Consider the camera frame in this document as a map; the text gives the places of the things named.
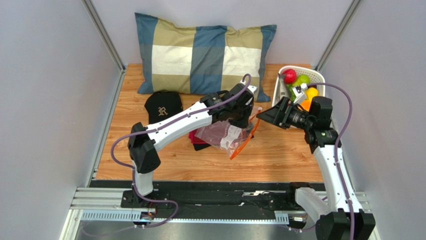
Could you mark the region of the orange yellow mango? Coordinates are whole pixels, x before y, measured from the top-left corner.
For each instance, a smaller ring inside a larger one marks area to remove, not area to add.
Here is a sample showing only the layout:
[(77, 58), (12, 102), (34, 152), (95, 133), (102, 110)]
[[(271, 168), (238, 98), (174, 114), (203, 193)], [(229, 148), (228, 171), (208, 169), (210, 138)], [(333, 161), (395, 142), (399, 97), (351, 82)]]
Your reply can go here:
[(311, 101), (310, 100), (304, 100), (302, 103), (300, 103), (300, 106), (307, 112), (309, 112), (311, 107)]

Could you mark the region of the yellow pear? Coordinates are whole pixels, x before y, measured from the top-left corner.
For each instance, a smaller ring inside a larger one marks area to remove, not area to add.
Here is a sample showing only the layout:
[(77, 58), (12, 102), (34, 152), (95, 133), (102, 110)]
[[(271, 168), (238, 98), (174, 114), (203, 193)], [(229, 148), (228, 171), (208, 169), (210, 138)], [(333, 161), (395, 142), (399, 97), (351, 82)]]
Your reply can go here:
[(312, 101), (312, 99), (319, 95), (319, 91), (315, 87), (309, 87), (305, 92), (306, 100)]

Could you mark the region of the clear zip bag orange zipper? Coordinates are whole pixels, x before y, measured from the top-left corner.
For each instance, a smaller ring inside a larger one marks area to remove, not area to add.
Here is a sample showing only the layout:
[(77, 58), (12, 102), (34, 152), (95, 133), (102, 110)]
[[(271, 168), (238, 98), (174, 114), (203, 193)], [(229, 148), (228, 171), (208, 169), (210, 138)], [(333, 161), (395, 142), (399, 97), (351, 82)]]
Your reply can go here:
[(197, 129), (195, 136), (217, 149), (226, 151), (232, 160), (254, 137), (260, 124), (260, 120), (257, 120), (256, 116), (262, 109), (261, 106), (254, 107), (249, 117), (247, 128), (233, 126), (228, 121), (218, 121)]

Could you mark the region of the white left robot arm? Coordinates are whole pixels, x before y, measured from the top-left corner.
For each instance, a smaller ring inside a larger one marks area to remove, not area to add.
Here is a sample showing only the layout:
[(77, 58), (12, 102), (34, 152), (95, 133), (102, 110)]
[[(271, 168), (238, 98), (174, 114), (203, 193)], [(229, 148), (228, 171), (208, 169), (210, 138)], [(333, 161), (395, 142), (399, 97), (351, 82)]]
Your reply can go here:
[(132, 188), (136, 195), (147, 196), (153, 191), (154, 170), (161, 164), (158, 152), (174, 140), (216, 122), (247, 127), (257, 90), (256, 86), (240, 82), (230, 91), (210, 93), (190, 108), (158, 123), (134, 124), (127, 147), (134, 167)]

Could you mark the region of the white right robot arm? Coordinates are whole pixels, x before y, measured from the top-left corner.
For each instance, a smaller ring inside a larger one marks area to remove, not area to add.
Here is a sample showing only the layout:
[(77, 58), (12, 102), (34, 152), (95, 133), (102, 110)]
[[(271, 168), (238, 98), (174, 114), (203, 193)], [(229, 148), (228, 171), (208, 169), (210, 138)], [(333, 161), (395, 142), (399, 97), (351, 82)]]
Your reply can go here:
[(318, 240), (367, 240), (376, 226), (372, 213), (364, 210), (352, 187), (343, 161), (339, 134), (331, 127), (332, 100), (312, 99), (309, 111), (287, 97), (257, 118), (281, 129), (293, 126), (305, 132), (305, 141), (317, 161), (327, 194), (324, 202), (315, 190), (299, 187), (295, 203), (314, 221)]

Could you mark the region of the green pear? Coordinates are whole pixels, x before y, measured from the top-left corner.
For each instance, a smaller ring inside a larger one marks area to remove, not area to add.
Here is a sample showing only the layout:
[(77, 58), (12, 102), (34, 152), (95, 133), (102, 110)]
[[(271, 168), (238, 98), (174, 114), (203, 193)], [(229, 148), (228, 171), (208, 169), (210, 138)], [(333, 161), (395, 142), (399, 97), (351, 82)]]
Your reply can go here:
[(291, 84), (291, 86), (292, 87), (297, 87), (297, 86), (301, 86), (302, 84), (307, 84), (308, 85), (310, 83), (311, 83), (311, 80), (310, 80), (310, 78), (309, 78), (308, 75), (306, 75), (306, 74), (300, 74), (300, 75), (297, 76), (296, 81), (294, 81)]

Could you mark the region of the red apple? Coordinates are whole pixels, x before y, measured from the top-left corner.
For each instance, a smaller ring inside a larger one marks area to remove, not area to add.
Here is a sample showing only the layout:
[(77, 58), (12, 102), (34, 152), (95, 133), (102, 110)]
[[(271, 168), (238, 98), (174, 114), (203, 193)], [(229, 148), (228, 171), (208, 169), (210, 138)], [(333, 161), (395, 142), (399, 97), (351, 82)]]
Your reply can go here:
[(283, 82), (287, 85), (293, 84), (298, 78), (296, 71), (292, 68), (284, 70), (281, 74), (284, 76)]

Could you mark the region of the white perforated plastic basket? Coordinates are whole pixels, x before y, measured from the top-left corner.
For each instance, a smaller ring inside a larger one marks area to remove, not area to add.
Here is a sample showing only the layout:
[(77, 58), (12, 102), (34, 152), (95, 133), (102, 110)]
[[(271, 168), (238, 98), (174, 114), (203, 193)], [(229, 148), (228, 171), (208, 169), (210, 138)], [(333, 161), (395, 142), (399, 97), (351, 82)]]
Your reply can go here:
[(317, 71), (301, 67), (301, 66), (295, 66), (295, 65), (286, 65), (283, 66), (277, 73), (276, 81), (275, 81), (275, 88), (273, 91), (273, 97), (271, 101), (271, 106), (273, 107), (276, 105), (282, 97), (291, 97), (291, 92), (288, 89), (288, 87), (285, 85), (284, 80), (280, 77), (280, 74), (282, 74), (285, 70), (293, 69), (295, 70), (297, 76), (304, 74), (307, 75), (310, 79), (310, 83), (324, 83), (325, 79), (324, 77)]

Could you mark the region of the black folded cloth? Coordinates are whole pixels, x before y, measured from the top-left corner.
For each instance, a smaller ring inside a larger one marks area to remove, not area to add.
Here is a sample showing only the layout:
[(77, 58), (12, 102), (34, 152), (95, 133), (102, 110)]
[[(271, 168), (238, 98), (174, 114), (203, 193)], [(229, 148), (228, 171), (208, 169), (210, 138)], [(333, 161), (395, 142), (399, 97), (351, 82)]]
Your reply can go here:
[(208, 144), (208, 143), (194, 143), (193, 144), (193, 147), (194, 147), (195, 151), (200, 151), (200, 150), (206, 149), (206, 148), (208, 148), (210, 146), (211, 145)]

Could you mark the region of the black cap with letter R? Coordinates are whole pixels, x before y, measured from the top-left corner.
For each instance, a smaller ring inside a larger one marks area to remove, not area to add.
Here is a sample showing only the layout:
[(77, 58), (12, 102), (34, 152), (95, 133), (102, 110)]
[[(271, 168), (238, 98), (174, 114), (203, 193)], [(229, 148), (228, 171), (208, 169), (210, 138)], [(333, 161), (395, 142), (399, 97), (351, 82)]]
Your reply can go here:
[(183, 104), (177, 92), (161, 91), (153, 93), (145, 102), (148, 123), (156, 124), (183, 111)]

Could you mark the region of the blue beige checkered pillow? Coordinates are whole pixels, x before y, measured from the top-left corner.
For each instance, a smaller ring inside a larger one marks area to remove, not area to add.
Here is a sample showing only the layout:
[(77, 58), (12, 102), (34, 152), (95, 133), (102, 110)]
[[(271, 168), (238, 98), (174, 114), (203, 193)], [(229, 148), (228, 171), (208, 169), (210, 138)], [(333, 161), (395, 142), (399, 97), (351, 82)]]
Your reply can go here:
[(255, 100), (270, 101), (261, 82), (275, 24), (183, 27), (143, 13), (135, 14), (135, 22), (144, 77), (139, 94), (205, 95), (230, 90), (249, 74), (257, 87)]

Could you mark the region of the right aluminium corner post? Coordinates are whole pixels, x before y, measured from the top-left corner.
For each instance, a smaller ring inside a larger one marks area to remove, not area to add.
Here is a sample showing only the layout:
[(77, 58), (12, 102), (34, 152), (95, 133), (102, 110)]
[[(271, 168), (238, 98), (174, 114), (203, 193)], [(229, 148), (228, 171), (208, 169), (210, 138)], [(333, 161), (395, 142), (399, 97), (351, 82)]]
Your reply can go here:
[(341, 19), (339, 25), (337, 26), (334, 34), (332, 35), (332, 38), (330, 39), (328, 45), (326, 46), (323, 54), (321, 55), (318, 64), (315, 67), (315, 70), (317, 72), (321, 72), (329, 60), (330, 56), (332, 55), (333, 50), (338, 45), (341, 37), (345, 33), (345, 30), (351, 23), (351, 20), (355, 16), (357, 10), (359, 9), (360, 5), (362, 4), (363, 0), (352, 0), (349, 7), (347, 8), (345, 14), (343, 15), (343, 18)]

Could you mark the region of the aluminium corner post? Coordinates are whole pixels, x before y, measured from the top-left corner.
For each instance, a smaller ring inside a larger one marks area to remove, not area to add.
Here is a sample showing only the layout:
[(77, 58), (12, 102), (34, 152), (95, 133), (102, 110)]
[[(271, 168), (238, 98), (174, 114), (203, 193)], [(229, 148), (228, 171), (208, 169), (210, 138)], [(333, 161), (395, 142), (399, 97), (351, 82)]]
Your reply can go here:
[(100, 35), (101, 40), (103, 41), (107, 51), (109, 52), (114, 64), (119, 69), (120, 72), (124, 72), (126, 70), (126, 66), (122, 61), (116, 47), (113, 44), (111, 37), (109, 36), (105, 25), (93, 3), (92, 0), (82, 0), (82, 4), (84, 5), (89, 17), (91, 18), (97, 32)]
[(329, 60), (330, 56), (332, 55), (333, 50), (338, 45), (341, 37), (345, 33), (345, 30), (351, 23), (351, 20), (355, 16), (357, 10), (359, 9), (360, 5), (362, 4), (363, 0), (352, 0), (349, 7), (347, 8), (345, 14), (343, 15), (343, 18), (341, 19), (339, 25), (337, 26), (334, 34), (332, 35), (332, 38), (330, 39), (328, 45), (326, 46), (323, 54), (321, 55), (318, 64), (315, 67), (315, 70), (317, 72), (321, 72)]

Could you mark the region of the left aluminium corner post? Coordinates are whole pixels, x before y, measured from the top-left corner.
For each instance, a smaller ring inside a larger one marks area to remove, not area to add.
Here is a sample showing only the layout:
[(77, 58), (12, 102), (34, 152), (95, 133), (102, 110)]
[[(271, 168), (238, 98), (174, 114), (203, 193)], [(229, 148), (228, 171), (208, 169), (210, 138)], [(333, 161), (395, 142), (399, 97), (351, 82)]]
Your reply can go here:
[(126, 70), (126, 66), (122, 61), (116, 47), (113, 44), (111, 37), (109, 36), (105, 25), (93, 3), (92, 0), (82, 0), (82, 4), (84, 5), (89, 17), (91, 18), (97, 32), (100, 35), (101, 40), (103, 41), (107, 51), (109, 52), (114, 64), (119, 69), (120, 72), (124, 72)]

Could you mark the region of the aluminium frame rail base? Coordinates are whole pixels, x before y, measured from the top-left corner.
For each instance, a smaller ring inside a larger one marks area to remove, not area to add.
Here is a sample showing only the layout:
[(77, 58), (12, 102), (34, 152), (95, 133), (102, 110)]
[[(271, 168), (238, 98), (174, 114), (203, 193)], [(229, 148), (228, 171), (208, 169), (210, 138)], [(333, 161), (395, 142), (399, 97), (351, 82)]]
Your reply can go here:
[(242, 202), (223, 204), (178, 203), (170, 192), (155, 190), (161, 202), (138, 204), (132, 190), (124, 188), (78, 188), (70, 210), (78, 211), (79, 221), (113, 221), (142, 223), (278, 225), (299, 233), (313, 230), (303, 210), (273, 210), (251, 204), (260, 193), (242, 193)]

